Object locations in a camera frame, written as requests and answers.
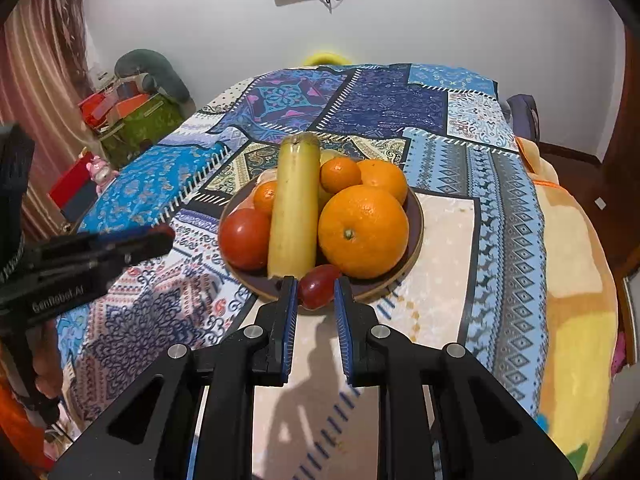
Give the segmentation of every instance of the plate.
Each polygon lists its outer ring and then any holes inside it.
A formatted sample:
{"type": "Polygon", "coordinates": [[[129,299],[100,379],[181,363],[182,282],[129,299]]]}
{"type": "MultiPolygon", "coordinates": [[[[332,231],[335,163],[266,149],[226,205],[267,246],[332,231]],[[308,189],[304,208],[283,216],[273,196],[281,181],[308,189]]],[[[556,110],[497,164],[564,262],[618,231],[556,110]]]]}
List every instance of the plate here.
{"type": "MultiPolygon", "coordinates": [[[[258,177],[252,178],[247,182],[229,201],[224,211],[222,212],[221,221],[223,221],[236,207],[246,199],[254,190],[255,183],[258,177]]],[[[351,282],[351,290],[356,301],[364,301],[379,294],[386,286],[398,280],[401,276],[404,276],[411,267],[414,266],[415,261],[420,254],[420,248],[422,247],[422,234],[424,233],[424,216],[422,214],[422,207],[418,198],[414,193],[414,190],[409,188],[406,200],[402,206],[407,218],[409,219],[409,241],[406,247],[406,251],[402,255],[402,258],[398,261],[396,266],[389,272],[373,278],[371,280],[358,280],[356,278],[349,278],[351,282]]],[[[278,299],[280,292],[280,282],[275,278],[267,278],[267,269],[261,269],[257,271],[241,270],[225,260],[226,265],[231,269],[232,274],[250,291],[254,292],[261,298],[268,301],[274,301],[278,299]]],[[[316,265],[322,265],[328,263],[324,258],[320,247],[318,247],[318,257],[316,259],[316,265]]]]}

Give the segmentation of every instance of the orange cloth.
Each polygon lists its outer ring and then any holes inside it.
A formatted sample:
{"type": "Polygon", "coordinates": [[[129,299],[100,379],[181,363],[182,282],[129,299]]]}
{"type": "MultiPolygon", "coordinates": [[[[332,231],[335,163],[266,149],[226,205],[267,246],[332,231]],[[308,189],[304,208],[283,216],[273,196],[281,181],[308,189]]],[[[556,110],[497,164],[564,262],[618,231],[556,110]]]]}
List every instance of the orange cloth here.
{"type": "Polygon", "coordinates": [[[0,377],[0,428],[22,459],[34,469],[49,469],[44,455],[44,430],[34,428],[22,406],[13,398],[5,378],[0,377]]]}

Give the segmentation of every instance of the tangerine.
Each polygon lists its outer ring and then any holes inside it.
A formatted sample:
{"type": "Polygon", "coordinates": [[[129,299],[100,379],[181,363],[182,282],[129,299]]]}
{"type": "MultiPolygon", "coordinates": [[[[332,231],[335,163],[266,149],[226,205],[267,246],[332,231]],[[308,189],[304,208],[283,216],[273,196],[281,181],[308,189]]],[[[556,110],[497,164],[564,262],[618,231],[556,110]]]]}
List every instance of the tangerine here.
{"type": "Polygon", "coordinates": [[[324,256],[352,278],[376,278],[400,260],[409,240],[409,221],[388,191],[351,186],[334,195],[318,222],[324,256]]]}
{"type": "Polygon", "coordinates": [[[270,180],[269,182],[260,184],[260,186],[255,189],[254,207],[258,211],[266,213],[268,216],[271,216],[271,212],[273,211],[273,200],[276,197],[277,185],[278,182],[276,180],[270,180]]]}
{"type": "Polygon", "coordinates": [[[374,158],[361,160],[358,167],[365,186],[381,187],[395,196],[400,205],[404,204],[408,186],[400,168],[387,160],[374,158]]]}
{"type": "Polygon", "coordinates": [[[335,194],[362,182],[358,165],[347,156],[328,160],[320,168],[320,184],[325,191],[335,194]]]}

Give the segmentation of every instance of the triangular cutout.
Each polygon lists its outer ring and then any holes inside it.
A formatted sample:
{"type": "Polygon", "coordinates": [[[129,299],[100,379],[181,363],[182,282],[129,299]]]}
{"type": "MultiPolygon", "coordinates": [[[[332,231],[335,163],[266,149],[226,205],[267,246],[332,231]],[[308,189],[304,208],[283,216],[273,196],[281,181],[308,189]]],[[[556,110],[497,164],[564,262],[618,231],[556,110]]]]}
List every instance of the triangular cutout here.
{"type": "Polygon", "coordinates": [[[154,377],[109,425],[107,433],[132,444],[142,444],[163,384],[162,377],[154,377]]]}
{"type": "Polygon", "coordinates": [[[480,416],[482,432],[489,443],[495,444],[520,433],[520,423],[481,379],[470,378],[469,388],[480,416]]]}

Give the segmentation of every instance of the baseboard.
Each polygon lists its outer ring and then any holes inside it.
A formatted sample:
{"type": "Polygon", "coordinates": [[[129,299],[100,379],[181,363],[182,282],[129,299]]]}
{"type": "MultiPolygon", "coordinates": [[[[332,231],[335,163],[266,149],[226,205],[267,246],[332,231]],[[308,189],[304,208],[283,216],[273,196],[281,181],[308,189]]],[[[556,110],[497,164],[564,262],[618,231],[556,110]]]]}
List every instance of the baseboard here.
{"type": "Polygon", "coordinates": [[[601,165],[598,157],[595,155],[591,155],[591,153],[579,152],[577,150],[572,150],[571,148],[566,148],[564,146],[547,144],[546,142],[539,142],[538,148],[540,149],[540,155],[549,153],[551,155],[564,156],[564,158],[572,158],[573,160],[588,162],[589,164],[593,164],[596,167],[600,167],[601,165]]]}

